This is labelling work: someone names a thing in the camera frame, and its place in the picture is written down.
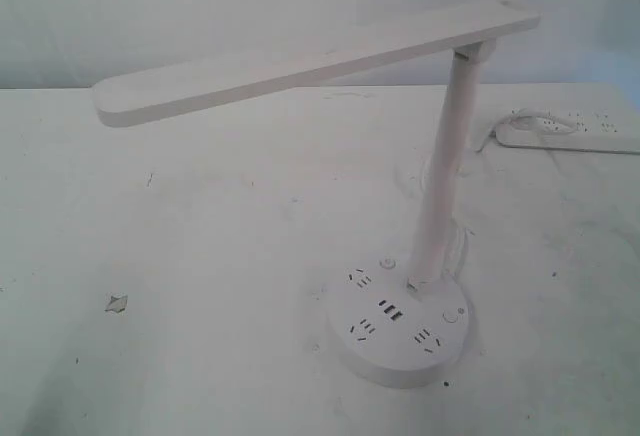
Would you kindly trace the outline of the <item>white desk lamp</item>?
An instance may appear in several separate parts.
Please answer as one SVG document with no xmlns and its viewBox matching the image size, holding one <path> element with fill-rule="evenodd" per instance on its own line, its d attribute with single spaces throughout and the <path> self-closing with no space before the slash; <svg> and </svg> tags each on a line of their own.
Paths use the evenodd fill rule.
<svg viewBox="0 0 640 436">
<path fill-rule="evenodd" d="M 452 212 L 478 73 L 501 37 L 539 21 L 516 0 L 479 0 L 359 27 L 328 49 L 279 62 L 201 60 L 110 77 L 93 86 L 92 100 L 104 125 L 128 127 L 451 51 L 407 265 L 400 274 L 352 269 L 327 294 L 329 340 L 350 371 L 386 387 L 421 387 L 459 359 L 468 334 L 455 278 L 467 238 Z"/>
</svg>

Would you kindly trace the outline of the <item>small torn paper scrap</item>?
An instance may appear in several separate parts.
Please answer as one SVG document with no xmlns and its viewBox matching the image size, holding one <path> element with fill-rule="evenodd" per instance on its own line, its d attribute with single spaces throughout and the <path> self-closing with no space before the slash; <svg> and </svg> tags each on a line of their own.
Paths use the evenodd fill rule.
<svg viewBox="0 0 640 436">
<path fill-rule="evenodd" d="M 128 296 L 114 296 L 111 295 L 109 301 L 107 302 L 104 311 L 107 313 L 115 313 L 119 314 L 126 310 L 128 304 Z"/>
</svg>

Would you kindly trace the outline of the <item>white power strip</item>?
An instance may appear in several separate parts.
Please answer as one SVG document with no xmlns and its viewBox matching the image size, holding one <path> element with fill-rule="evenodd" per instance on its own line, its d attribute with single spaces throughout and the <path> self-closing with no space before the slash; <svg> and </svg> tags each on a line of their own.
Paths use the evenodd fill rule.
<svg viewBox="0 0 640 436">
<path fill-rule="evenodd" d="M 639 154 L 637 113 L 530 113 L 501 123 L 494 132 L 506 147 Z"/>
</svg>

